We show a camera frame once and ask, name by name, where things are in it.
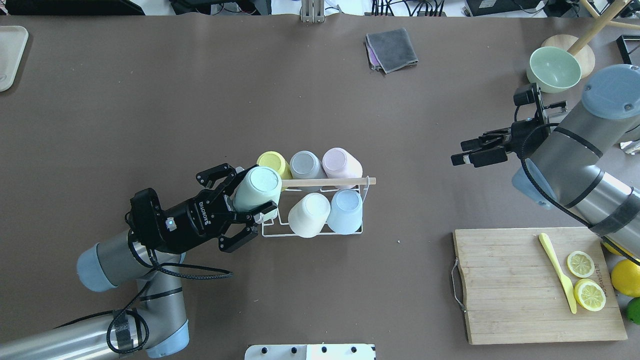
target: cup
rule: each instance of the cup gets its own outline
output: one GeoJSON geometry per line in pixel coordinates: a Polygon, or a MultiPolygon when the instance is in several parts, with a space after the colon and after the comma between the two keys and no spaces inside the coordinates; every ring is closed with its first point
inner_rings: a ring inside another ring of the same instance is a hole
{"type": "MultiPolygon", "coordinates": [[[[233,203],[236,211],[249,211],[257,206],[273,200],[276,204],[280,201],[280,189],[282,179],[280,175],[269,167],[255,167],[249,170],[238,185],[233,203]]],[[[275,218],[277,210],[264,215],[265,220],[275,218]]]]}
{"type": "Polygon", "coordinates": [[[329,200],[321,193],[307,194],[291,208],[289,227],[302,238],[318,235],[331,212],[329,200]]]}
{"type": "Polygon", "coordinates": [[[331,200],[326,219],[331,230],[341,235],[353,234],[362,226],[362,198],[355,190],[338,190],[331,200]]]}
{"type": "MultiPolygon", "coordinates": [[[[362,177],[362,165],[347,150],[334,147],[327,151],[322,158],[322,167],[327,177],[344,179],[362,177]]],[[[350,189],[354,185],[336,186],[338,189],[350,189]]]]}
{"type": "Polygon", "coordinates": [[[289,164],[287,160],[284,160],[284,157],[280,155],[279,152],[275,151],[267,151],[264,154],[258,157],[258,161],[256,164],[262,167],[270,167],[273,170],[276,170],[280,178],[283,180],[292,179],[291,171],[289,170],[289,164]]]}
{"type": "Polygon", "coordinates": [[[529,58],[527,79],[537,83],[541,91],[562,92],[576,85],[582,77],[580,63],[559,47],[544,46],[529,58]]]}
{"type": "MultiPolygon", "coordinates": [[[[299,151],[291,157],[291,176],[294,179],[326,179],[322,164],[313,152],[299,151]]],[[[305,192],[319,191],[322,186],[301,186],[305,192]]]]}

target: black monitor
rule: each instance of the black monitor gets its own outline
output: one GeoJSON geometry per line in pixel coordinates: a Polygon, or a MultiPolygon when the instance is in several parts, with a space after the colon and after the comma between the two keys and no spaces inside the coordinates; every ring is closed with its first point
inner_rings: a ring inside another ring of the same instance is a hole
{"type": "Polygon", "coordinates": [[[130,0],[5,0],[11,15],[144,15],[130,0]]]}
{"type": "Polygon", "coordinates": [[[473,16],[535,9],[540,0],[467,0],[473,16]]]}

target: wooden cutting board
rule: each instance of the wooden cutting board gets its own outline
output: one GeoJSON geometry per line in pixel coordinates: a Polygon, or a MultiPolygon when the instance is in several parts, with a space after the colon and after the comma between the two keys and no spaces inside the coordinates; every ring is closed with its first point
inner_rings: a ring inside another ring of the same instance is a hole
{"type": "Polygon", "coordinates": [[[585,227],[458,229],[453,241],[460,261],[465,321],[471,344],[626,340],[600,239],[585,227]],[[564,291],[538,234],[547,233],[564,273],[576,250],[593,258],[589,278],[607,295],[604,309],[578,304],[571,314],[564,291]]]}

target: knife handle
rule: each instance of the knife handle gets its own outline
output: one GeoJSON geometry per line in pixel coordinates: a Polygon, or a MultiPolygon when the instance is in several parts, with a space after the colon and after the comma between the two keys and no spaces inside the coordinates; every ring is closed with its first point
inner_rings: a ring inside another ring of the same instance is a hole
{"type": "Polygon", "coordinates": [[[549,238],[549,235],[545,233],[540,233],[540,235],[538,235],[538,239],[540,240],[542,247],[545,249],[545,252],[549,257],[549,260],[551,260],[551,263],[553,264],[554,269],[556,270],[556,273],[558,274],[558,276],[560,276],[560,274],[562,274],[563,272],[560,269],[560,263],[558,262],[558,258],[556,256],[556,250],[554,249],[553,244],[551,244],[551,239],[549,238]]]}

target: white label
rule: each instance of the white label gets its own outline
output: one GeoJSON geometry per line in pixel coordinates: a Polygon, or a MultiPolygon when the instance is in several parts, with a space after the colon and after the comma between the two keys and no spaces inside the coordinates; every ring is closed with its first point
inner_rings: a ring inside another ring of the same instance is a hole
{"type": "Polygon", "coordinates": [[[483,8],[490,8],[493,5],[495,5],[495,2],[497,0],[483,0],[482,3],[480,3],[480,6],[478,7],[479,9],[483,9],[483,8]]]}

